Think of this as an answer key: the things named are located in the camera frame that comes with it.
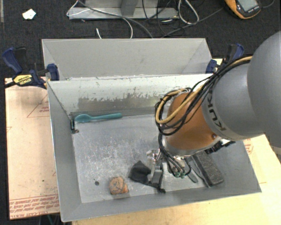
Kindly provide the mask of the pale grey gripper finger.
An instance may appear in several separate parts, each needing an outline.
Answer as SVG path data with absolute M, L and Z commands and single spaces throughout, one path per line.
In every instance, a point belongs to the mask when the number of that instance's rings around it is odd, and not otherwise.
M 163 179 L 163 166 L 162 164 L 155 164 L 151 172 L 150 184 L 152 187 L 160 187 Z

